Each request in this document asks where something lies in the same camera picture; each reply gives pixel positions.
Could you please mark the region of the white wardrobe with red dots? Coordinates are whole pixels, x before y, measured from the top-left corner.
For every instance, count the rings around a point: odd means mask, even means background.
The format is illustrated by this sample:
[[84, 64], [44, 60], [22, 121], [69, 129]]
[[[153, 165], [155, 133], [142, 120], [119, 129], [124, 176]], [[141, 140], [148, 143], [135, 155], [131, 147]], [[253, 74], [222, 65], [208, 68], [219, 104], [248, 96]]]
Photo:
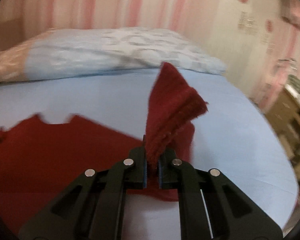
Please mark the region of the white wardrobe with red dots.
[[281, 16], [282, 5], [283, 0], [219, 0], [209, 50], [249, 98], [258, 97], [278, 60], [292, 58], [300, 68], [300, 29]]

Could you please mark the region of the blue and tan patterned pillow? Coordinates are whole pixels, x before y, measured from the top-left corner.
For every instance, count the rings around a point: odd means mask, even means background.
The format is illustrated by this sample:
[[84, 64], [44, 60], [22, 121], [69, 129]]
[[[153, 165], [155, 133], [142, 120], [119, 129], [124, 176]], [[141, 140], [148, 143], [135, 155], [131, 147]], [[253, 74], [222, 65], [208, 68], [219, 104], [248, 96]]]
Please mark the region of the blue and tan patterned pillow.
[[226, 64], [168, 29], [50, 29], [0, 51], [0, 83], [103, 75], [159, 68], [223, 75]]

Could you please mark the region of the dark red knit sweater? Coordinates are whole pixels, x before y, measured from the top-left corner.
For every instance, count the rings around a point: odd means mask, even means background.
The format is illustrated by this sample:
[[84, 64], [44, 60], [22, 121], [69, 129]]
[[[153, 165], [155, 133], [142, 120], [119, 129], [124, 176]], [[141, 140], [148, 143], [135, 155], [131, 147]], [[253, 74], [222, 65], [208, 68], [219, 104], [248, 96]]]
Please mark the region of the dark red knit sweater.
[[157, 76], [73, 79], [56, 106], [67, 103], [96, 115], [50, 124], [36, 113], [0, 128], [0, 218], [13, 233], [84, 170], [109, 169], [140, 146], [132, 132], [145, 134], [151, 166], [166, 147], [189, 160], [192, 120], [207, 112], [207, 103], [169, 63]]

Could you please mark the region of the brown wooden side furniture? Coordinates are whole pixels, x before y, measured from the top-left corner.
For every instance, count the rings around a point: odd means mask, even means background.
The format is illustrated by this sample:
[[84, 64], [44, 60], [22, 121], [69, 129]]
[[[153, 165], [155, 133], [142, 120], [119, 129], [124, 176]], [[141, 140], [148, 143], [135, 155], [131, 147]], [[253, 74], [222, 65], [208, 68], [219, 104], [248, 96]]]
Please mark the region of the brown wooden side furniture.
[[289, 75], [266, 118], [279, 137], [300, 181], [300, 80]]

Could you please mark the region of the light blue bed sheet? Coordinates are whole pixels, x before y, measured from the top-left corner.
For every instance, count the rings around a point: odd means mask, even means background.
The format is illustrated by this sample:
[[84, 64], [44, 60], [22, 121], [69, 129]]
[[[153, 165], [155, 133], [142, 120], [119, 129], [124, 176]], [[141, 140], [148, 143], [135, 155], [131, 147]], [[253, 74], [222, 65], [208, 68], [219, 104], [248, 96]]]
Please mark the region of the light blue bed sheet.
[[[11, 128], [34, 113], [51, 124], [80, 114], [141, 138], [157, 69], [13, 83], [0, 86], [0, 127]], [[298, 184], [284, 150], [264, 116], [225, 77], [181, 70], [208, 103], [194, 120], [192, 165], [219, 169], [281, 228], [289, 220]], [[127, 196], [123, 239], [179, 239], [177, 203]]]

